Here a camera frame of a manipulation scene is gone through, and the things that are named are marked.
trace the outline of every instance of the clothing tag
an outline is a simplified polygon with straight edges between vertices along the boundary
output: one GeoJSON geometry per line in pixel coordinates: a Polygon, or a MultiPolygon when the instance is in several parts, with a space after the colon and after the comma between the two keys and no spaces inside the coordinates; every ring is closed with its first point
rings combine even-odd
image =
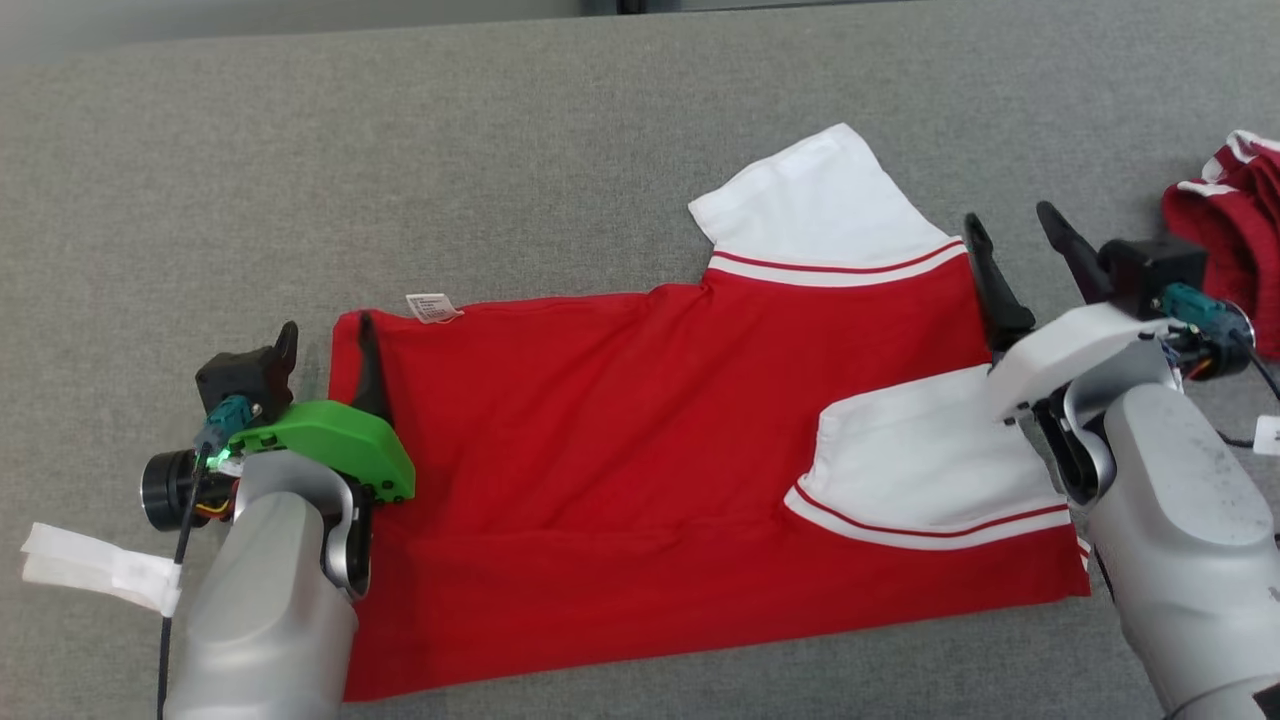
{"type": "Polygon", "coordinates": [[[443,292],[424,292],[419,295],[406,295],[408,309],[422,324],[452,320],[462,315],[462,310],[453,307],[449,297],[443,292]]]}
{"type": "Polygon", "coordinates": [[[88,536],[32,523],[22,544],[28,583],[82,588],[124,598],[173,618],[182,588],[182,566],[173,560],[122,550],[88,536]]]}
{"type": "Polygon", "coordinates": [[[1280,455],[1280,418],[1275,415],[1258,416],[1258,427],[1253,430],[1253,452],[1280,455]]]}

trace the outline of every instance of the red garment with white trim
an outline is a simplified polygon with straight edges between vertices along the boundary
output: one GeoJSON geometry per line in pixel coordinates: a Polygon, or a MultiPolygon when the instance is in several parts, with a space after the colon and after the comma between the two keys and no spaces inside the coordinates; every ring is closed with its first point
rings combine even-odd
{"type": "Polygon", "coordinates": [[[1233,132],[1162,205],[1170,232],[1208,250],[1204,292],[1244,310],[1258,354],[1280,360],[1280,142],[1233,132]]]}
{"type": "Polygon", "coordinates": [[[690,209],[701,284],[375,315],[417,497],[379,512],[347,700],[1088,593],[1044,464],[983,414],[963,245],[858,135],[690,209]]]}

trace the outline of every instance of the gray tablecloth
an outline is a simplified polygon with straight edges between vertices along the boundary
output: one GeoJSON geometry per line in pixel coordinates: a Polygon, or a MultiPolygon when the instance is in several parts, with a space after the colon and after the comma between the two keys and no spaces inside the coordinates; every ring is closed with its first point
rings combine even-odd
{"type": "MultiPolygon", "coordinates": [[[[215,350],[293,318],[294,387],[316,397],[346,310],[696,281],[709,246],[686,202],[836,122],[934,223],[978,211],[1048,318],[1079,299],[1034,202],[1096,241],[1151,233],[1162,188],[1229,131],[1280,135],[1277,36],[1271,0],[938,0],[188,41],[0,70],[0,716],[152,712],[155,614],[23,585],[18,546],[40,520],[172,553],[137,475],[189,439],[192,374],[215,350]]],[[[1253,377],[1198,397],[1234,434],[1272,407],[1253,377]]],[[[1277,465],[1247,462],[1276,506],[1277,465]]],[[[197,533],[188,588],[216,539],[197,533]]],[[[859,715],[1158,707],[1102,593],[344,714],[859,715]]]]}

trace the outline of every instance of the white sleeve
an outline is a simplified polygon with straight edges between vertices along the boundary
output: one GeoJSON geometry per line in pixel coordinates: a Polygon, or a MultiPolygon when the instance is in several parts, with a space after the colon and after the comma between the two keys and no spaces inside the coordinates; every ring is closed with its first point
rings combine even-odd
{"type": "Polygon", "coordinates": [[[876,269],[955,243],[846,124],[751,163],[689,210],[717,255],[749,261],[876,269]]]}

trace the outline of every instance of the dark red folded garment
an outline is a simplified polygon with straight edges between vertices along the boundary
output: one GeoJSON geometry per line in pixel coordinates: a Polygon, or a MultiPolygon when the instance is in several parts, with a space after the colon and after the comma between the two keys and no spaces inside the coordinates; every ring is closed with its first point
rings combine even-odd
{"type": "Polygon", "coordinates": [[[1280,142],[1235,131],[1201,177],[1170,186],[1170,232],[1208,250],[1204,291],[1253,320],[1258,352],[1280,360],[1280,142]]]}

